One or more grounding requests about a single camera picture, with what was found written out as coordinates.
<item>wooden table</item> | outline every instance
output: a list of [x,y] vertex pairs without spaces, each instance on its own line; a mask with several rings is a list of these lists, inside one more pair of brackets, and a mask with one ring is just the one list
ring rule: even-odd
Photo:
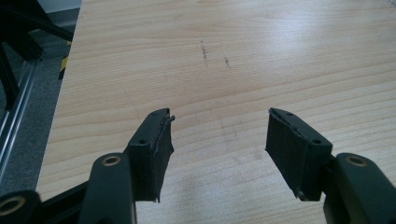
[[38,182],[88,179],[169,107],[162,202],[140,223],[324,223],[264,151],[268,109],[289,110],[333,154],[375,161],[396,184],[396,8],[386,0],[84,0]]

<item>gray floor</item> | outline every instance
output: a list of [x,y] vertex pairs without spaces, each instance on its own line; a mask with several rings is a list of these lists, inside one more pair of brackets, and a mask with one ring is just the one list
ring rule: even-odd
[[[78,9],[49,15],[55,24],[70,31],[75,29],[77,16]],[[24,62],[11,48],[5,46],[17,79],[32,66],[35,66],[35,73],[32,90],[0,179],[0,196],[12,191],[36,187],[62,85],[62,81],[58,78],[62,59],[70,50],[66,41],[59,37],[42,31],[33,31],[31,36],[44,50],[41,61]],[[0,89],[0,116],[3,117],[6,99],[2,87]]]

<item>light wood surface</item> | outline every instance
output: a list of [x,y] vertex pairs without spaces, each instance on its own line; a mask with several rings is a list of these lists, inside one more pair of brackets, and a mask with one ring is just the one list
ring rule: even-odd
[[289,110],[396,184],[396,8],[386,0],[83,0],[37,190],[48,199],[176,115],[162,202],[140,223],[325,223],[264,151]]

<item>wood grain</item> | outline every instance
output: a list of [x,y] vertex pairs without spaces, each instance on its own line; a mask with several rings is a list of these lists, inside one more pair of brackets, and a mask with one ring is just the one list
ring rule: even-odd
[[396,184],[396,10],[386,0],[84,0],[37,190],[88,179],[147,113],[176,115],[141,223],[324,223],[264,152],[270,107]]

